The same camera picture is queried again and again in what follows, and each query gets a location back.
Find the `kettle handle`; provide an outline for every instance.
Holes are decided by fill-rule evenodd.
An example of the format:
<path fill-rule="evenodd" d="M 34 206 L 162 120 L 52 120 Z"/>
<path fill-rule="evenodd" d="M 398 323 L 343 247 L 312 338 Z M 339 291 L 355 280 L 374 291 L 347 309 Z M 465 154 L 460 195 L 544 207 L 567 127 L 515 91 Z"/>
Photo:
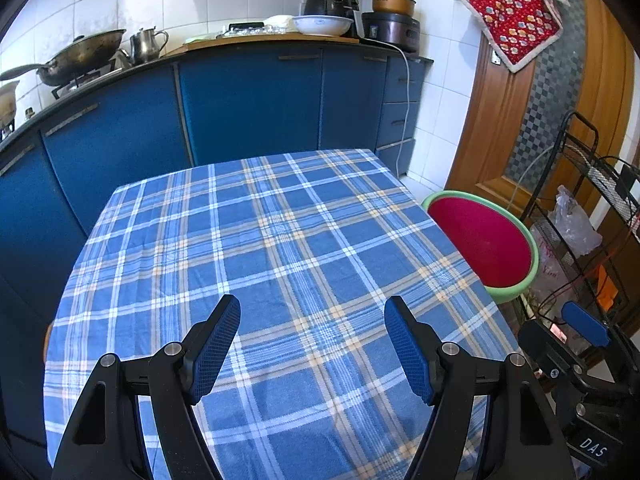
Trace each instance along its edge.
<path fill-rule="evenodd" d="M 158 35 L 158 34 L 164 34 L 164 43 L 162 45 L 160 45 L 160 48 L 158 50 L 162 50 L 164 48 L 164 46 L 167 44 L 167 42 L 169 41 L 169 33 L 166 30 L 158 30 L 155 34 L 154 34 L 154 38 Z"/>

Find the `tablecloth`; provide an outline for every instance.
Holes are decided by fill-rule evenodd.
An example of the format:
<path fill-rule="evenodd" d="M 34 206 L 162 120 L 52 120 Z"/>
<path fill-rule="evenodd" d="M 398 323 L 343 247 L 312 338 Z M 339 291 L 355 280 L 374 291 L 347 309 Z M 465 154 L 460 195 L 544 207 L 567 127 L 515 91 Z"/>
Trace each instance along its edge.
<path fill-rule="evenodd" d="M 69 277 L 44 381 L 50 460 L 101 355 L 154 354 L 227 292 L 239 331 L 194 407 L 227 480 L 403 478 L 431 409 L 386 333 L 391 295 L 472 355 L 516 349 L 478 277 L 367 150 L 158 176 L 113 193 Z M 476 400 L 462 468 L 480 444 Z M 148 397 L 140 412 L 155 478 L 168 478 Z"/>

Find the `black appliance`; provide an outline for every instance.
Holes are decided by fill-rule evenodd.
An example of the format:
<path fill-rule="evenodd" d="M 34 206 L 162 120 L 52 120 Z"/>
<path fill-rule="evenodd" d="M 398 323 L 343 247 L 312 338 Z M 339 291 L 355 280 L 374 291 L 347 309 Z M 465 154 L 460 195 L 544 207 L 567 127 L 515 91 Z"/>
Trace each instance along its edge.
<path fill-rule="evenodd" d="M 405 52 L 420 48 L 420 22 L 394 12 L 363 12 L 364 37 L 384 41 Z"/>
<path fill-rule="evenodd" d="M 342 36 L 345 38 L 357 38 L 356 16 L 360 12 L 358 0 L 306 0 L 306 16 L 341 16 L 353 20 L 349 30 Z"/>

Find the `white bowl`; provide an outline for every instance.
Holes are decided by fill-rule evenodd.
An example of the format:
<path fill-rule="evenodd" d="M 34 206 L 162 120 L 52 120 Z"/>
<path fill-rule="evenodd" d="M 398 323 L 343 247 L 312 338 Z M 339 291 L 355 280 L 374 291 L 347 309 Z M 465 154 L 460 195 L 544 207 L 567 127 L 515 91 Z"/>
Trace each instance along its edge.
<path fill-rule="evenodd" d="M 353 20 L 341 16 L 297 16 L 293 18 L 296 28 L 310 36 L 341 36 Z"/>

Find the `wok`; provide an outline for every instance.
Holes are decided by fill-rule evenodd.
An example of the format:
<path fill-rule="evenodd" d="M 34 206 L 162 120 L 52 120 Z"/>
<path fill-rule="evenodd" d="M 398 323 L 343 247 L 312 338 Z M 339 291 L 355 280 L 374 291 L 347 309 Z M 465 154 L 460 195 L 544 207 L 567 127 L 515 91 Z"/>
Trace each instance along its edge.
<path fill-rule="evenodd" d="M 7 81 L 31 70 L 37 70 L 45 85 L 62 86 L 78 76 L 107 64 L 120 46 L 126 29 L 109 30 L 91 36 L 78 36 L 45 64 L 21 65 L 0 74 L 0 81 Z"/>

